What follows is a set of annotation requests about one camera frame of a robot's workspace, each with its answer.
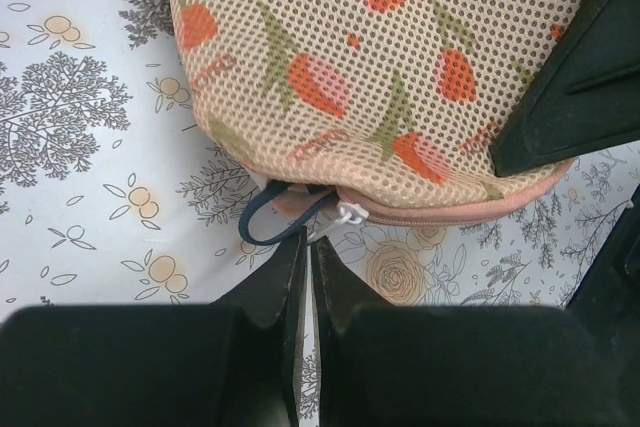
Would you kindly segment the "navy blue lace bra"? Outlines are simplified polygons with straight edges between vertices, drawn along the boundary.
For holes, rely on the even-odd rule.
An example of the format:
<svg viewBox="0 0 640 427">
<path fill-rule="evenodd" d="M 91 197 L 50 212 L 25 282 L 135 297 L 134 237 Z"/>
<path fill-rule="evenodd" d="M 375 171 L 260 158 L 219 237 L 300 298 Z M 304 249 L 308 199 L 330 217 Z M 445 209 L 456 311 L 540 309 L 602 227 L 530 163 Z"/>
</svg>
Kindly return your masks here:
<svg viewBox="0 0 640 427">
<path fill-rule="evenodd" d="M 271 180 L 244 207 L 239 236 L 256 246 L 280 243 L 338 201 L 334 187 Z"/>
</svg>

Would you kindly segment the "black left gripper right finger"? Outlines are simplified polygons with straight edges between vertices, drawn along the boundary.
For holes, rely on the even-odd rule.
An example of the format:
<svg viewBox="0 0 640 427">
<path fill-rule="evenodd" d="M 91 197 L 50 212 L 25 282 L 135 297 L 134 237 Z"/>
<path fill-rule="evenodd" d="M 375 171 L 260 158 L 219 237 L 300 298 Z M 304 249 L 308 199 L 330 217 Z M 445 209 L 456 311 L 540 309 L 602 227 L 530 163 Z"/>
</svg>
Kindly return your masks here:
<svg viewBox="0 0 640 427">
<path fill-rule="evenodd" d="M 324 426 L 635 426 L 639 293 L 597 262 L 569 304 L 399 307 L 311 249 Z"/>
</svg>

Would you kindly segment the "peach floral mesh laundry bag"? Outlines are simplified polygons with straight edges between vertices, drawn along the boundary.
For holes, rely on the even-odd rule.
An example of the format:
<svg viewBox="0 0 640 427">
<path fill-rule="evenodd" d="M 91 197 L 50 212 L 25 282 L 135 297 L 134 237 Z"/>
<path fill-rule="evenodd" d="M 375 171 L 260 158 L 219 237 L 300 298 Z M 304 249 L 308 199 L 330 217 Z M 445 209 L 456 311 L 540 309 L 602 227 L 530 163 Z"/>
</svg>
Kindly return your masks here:
<svg viewBox="0 0 640 427">
<path fill-rule="evenodd" d="M 197 124 L 243 166 L 380 223 L 484 221 L 556 161 L 499 177 L 489 147 L 583 0 L 169 0 Z"/>
</svg>

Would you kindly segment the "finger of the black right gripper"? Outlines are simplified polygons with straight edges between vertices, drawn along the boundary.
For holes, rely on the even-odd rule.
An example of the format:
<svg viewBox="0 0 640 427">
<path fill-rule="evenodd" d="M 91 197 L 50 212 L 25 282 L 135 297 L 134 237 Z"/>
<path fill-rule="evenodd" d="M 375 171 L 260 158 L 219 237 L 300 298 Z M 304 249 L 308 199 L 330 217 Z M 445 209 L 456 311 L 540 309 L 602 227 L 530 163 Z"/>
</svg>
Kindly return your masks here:
<svg viewBox="0 0 640 427">
<path fill-rule="evenodd" d="M 639 138 L 639 0 L 584 0 L 489 147 L 499 177 Z"/>
<path fill-rule="evenodd" d="M 616 222 L 567 310 L 589 327 L 639 322 L 639 209 Z"/>
</svg>

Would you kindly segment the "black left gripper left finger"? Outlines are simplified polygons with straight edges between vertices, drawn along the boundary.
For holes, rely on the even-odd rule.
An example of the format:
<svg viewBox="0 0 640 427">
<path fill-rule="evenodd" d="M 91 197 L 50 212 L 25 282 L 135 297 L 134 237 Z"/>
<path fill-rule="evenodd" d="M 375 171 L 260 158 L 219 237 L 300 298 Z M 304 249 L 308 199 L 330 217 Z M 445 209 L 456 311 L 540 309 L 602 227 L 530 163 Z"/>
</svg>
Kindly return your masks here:
<svg viewBox="0 0 640 427">
<path fill-rule="evenodd" d="M 295 426 L 307 235 L 210 304 L 29 307 L 1 327 L 5 426 Z"/>
</svg>

